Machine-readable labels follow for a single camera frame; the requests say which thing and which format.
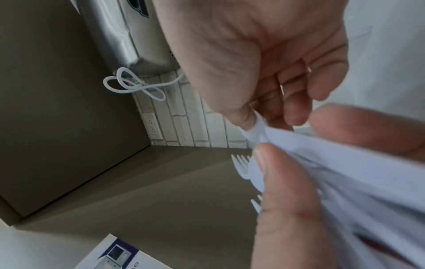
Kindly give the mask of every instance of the white cord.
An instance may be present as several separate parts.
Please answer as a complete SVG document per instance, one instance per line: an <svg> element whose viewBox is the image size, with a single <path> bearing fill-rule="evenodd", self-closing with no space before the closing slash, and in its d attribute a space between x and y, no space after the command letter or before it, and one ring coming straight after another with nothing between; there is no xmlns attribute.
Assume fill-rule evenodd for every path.
<svg viewBox="0 0 425 269"><path fill-rule="evenodd" d="M129 73L138 83L135 83L131 80L123 78L124 72ZM154 100L165 101L165 99L166 99L165 93L164 93L163 90L161 90L158 87L165 87L165 86L173 85L173 84L177 83L179 80L181 80L184 76L185 76L185 74L182 73L178 78L176 78L173 81L149 85L146 82L144 82L143 80L141 80L140 78L138 78L136 76L136 74L134 74L130 69L128 69L126 67L120 67L116 72L116 76L106 77L103 80L103 85L105 85L105 87L108 90L113 91L114 93L117 93L117 94L130 94L130 93L134 93L134 92L137 92L137 91L143 91L147 96L149 96L150 98L152 98ZM118 90L118 89L115 89L115 88L112 88L111 86L109 86L108 82L110 80L114 80L114 79L116 79L118 81L118 83L123 88L125 88L125 90ZM147 91L148 89L154 89L154 90L158 91L162 95L162 98L158 98L158 97L154 96L153 94L151 94L150 92Z"/></svg>

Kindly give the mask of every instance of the fingernail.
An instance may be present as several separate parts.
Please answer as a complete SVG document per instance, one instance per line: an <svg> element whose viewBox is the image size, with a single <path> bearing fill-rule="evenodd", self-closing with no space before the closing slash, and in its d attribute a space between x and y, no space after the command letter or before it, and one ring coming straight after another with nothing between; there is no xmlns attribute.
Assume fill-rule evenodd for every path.
<svg viewBox="0 0 425 269"><path fill-rule="evenodd" d="M264 175L266 173L266 161L264 159L263 152L261 151L261 149L255 148L253 155L254 155L255 161L258 165L258 168L260 168L260 171Z"/></svg>

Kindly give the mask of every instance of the stainless steel hand dryer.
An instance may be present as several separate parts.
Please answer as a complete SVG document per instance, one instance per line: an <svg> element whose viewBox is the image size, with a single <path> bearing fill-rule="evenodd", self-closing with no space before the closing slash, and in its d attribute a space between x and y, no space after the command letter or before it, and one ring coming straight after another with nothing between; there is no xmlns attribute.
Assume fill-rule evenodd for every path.
<svg viewBox="0 0 425 269"><path fill-rule="evenodd" d="M77 6L113 74L120 67L146 77L180 68L151 0L77 0Z"/></svg>

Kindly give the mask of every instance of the wall outlet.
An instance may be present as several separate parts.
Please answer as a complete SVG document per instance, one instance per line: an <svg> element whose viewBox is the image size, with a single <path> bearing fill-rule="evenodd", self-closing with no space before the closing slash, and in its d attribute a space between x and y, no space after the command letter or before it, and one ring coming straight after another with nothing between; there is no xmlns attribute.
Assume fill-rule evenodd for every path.
<svg viewBox="0 0 425 269"><path fill-rule="evenodd" d="M147 134L151 140L162 140L161 130L159 129L158 121L156 120L155 113L143 113L143 123Z"/></svg>

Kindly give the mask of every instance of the bundle of plastic utensils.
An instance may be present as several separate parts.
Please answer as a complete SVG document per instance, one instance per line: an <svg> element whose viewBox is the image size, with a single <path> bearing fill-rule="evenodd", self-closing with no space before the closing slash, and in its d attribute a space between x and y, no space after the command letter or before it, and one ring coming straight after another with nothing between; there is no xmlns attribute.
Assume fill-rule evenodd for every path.
<svg viewBox="0 0 425 269"><path fill-rule="evenodd" d="M270 128L258 114L252 130L241 132L285 151L318 186L339 268L425 269L425 165ZM255 159L232 160L240 176L263 193ZM260 204L251 202L260 213ZM371 248L364 239L393 254Z"/></svg>

